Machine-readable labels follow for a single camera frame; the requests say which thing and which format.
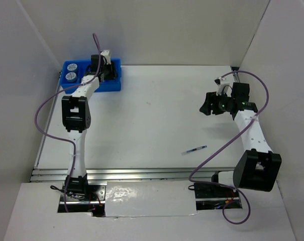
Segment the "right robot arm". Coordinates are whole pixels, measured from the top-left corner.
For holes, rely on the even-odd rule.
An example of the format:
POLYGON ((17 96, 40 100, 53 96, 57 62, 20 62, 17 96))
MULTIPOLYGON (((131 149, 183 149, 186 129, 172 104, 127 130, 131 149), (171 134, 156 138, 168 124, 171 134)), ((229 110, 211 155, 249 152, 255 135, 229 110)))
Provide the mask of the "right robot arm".
POLYGON ((218 90, 208 92, 199 109, 205 115, 219 115, 228 112, 241 132, 244 154, 233 172, 236 188, 269 192, 274 186, 281 166, 280 154, 274 153, 265 140, 255 103, 249 101, 250 86, 234 82, 231 86, 224 79, 216 79, 218 90))

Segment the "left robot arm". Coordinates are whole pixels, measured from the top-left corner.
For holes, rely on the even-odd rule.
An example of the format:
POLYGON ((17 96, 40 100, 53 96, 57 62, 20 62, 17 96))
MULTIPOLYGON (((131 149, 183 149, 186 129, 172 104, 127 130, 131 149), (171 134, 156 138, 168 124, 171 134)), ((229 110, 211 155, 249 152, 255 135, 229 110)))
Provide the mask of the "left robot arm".
POLYGON ((70 96, 62 97, 62 123, 67 130, 70 146, 70 164, 64 182, 64 192, 78 200, 90 195, 85 167, 85 137, 91 125, 89 99, 106 79, 115 79, 118 74, 111 61, 110 50, 91 56, 80 86, 70 96))

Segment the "dark blue gel pen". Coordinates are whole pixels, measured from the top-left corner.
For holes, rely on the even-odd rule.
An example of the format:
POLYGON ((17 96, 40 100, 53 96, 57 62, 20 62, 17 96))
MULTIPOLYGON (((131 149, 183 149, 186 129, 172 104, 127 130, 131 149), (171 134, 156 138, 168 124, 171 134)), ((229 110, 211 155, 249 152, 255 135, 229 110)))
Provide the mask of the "dark blue gel pen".
POLYGON ((184 155, 187 155, 189 153, 192 153, 192 152, 195 152, 195 151, 198 151, 198 150, 202 150, 202 149, 205 149, 205 148, 207 148, 206 145, 200 146, 200 147, 196 147, 196 148, 193 148, 193 149, 190 149, 190 150, 182 152, 181 155, 184 156, 184 155))

